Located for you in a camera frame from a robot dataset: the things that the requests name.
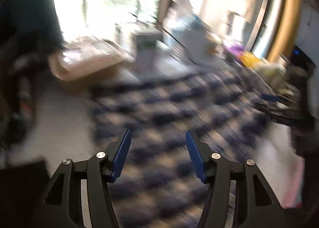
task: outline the purple object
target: purple object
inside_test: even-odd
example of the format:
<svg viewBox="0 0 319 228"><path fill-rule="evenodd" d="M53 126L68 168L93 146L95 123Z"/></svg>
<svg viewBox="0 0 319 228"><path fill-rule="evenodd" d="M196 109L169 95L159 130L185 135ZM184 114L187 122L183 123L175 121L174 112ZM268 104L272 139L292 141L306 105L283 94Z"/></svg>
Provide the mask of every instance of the purple object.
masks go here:
<svg viewBox="0 0 319 228"><path fill-rule="evenodd" d="M226 49L236 57L240 56L244 51L244 47L238 43L234 43L231 46L226 47Z"/></svg>

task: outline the yellow object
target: yellow object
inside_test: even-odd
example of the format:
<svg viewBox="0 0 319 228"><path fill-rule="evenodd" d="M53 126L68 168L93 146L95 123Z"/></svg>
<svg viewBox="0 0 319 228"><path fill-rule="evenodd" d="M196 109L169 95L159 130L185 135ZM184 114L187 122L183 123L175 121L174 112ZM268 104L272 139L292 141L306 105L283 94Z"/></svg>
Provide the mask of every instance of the yellow object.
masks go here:
<svg viewBox="0 0 319 228"><path fill-rule="evenodd" d="M243 52L242 56L240 57L240 60L248 68L252 68L255 63L261 61L254 54L252 54L251 52L248 52L248 51Z"/></svg>
<svg viewBox="0 0 319 228"><path fill-rule="evenodd" d="M285 0L278 32L266 58L269 62L276 61L281 53L287 57L292 54L299 26L300 11L301 0Z"/></svg>

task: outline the rug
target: rug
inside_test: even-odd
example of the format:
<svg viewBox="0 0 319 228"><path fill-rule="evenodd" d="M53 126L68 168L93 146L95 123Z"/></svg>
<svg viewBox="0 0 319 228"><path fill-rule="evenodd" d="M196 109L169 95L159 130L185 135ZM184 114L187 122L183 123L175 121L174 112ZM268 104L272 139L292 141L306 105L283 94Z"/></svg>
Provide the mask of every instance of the rug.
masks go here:
<svg viewBox="0 0 319 228"><path fill-rule="evenodd" d="M193 129L229 160L253 159L267 123L253 109L261 93L269 90L244 68L93 88L98 147L104 150L123 129L132 132L122 174L109 185L120 226L197 227L208 188L194 173L185 132Z"/></svg>

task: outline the wall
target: wall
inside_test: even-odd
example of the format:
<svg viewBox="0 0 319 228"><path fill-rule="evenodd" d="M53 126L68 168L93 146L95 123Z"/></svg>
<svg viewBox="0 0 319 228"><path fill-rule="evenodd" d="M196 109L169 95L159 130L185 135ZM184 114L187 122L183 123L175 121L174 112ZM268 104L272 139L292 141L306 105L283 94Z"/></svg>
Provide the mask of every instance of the wall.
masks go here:
<svg viewBox="0 0 319 228"><path fill-rule="evenodd" d="M319 116L319 12L314 0L302 0L301 16L296 45L312 59L317 68L309 81L309 106L311 113Z"/></svg>

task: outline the floor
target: floor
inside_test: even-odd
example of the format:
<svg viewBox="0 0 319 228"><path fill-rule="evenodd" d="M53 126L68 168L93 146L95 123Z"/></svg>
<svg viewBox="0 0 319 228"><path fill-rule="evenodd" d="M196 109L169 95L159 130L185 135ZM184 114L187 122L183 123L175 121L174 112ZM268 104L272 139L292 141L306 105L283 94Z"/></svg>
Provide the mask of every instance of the floor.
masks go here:
<svg viewBox="0 0 319 228"><path fill-rule="evenodd" d="M38 80L37 124L23 144L12 147L9 161L12 165L20 165L45 157L52 175L63 159L86 160L97 148L91 142L86 95L67 95L50 72L43 73ZM290 147L289 129L272 123L255 159L279 202L284 204L299 162ZM85 225L90 227L86 200L83 209L87 211Z"/></svg>

